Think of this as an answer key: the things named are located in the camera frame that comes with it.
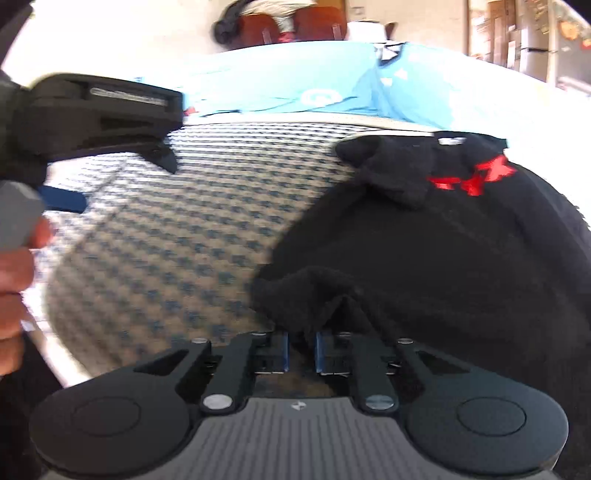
finger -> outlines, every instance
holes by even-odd
[[[11,338],[21,333],[21,320],[27,317],[27,308],[20,295],[0,296],[0,339]]]
[[[29,249],[21,247],[0,253],[0,294],[26,290],[34,276],[35,262]]]
[[[0,341],[0,375],[11,374],[20,368],[23,351],[20,335]]]
[[[29,248],[43,248],[51,241],[52,237],[53,230],[51,229],[49,220],[41,217],[29,238],[27,246]]]

white label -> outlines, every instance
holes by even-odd
[[[92,87],[90,89],[90,94],[95,95],[97,97],[118,98],[120,100],[130,100],[132,102],[149,103],[150,105],[168,105],[168,102],[163,98],[134,95],[133,93],[121,92],[120,90],[105,90],[98,87]]]
[[[466,141],[465,137],[456,137],[456,138],[440,138],[439,144],[440,145],[462,145]]]

patterned carpet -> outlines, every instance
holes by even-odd
[[[265,328],[249,308],[250,280],[302,212],[350,175],[333,144],[368,129],[187,126],[172,137],[173,176],[131,154],[89,158],[53,184],[85,192],[89,208],[49,215],[57,235],[38,253],[34,316],[91,375],[180,339],[223,344]],[[296,383],[288,390],[302,394]]]

red logo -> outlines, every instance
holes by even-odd
[[[484,184],[487,181],[499,181],[504,177],[510,177],[517,170],[510,165],[507,165],[507,157],[499,155],[484,163],[476,165],[476,172],[472,178],[468,180],[462,180],[458,177],[429,177],[429,181],[433,183],[435,188],[440,190],[454,190],[454,185],[459,183],[460,188],[464,190],[471,197],[478,197],[484,193]],[[483,176],[479,172],[485,171],[486,175]]]

chair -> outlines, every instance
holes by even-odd
[[[335,7],[308,7],[293,16],[295,36],[301,41],[344,40],[347,20],[342,10]]]
[[[244,15],[238,20],[239,35],[235,48],[278,43],[279,26],[270,15]]]

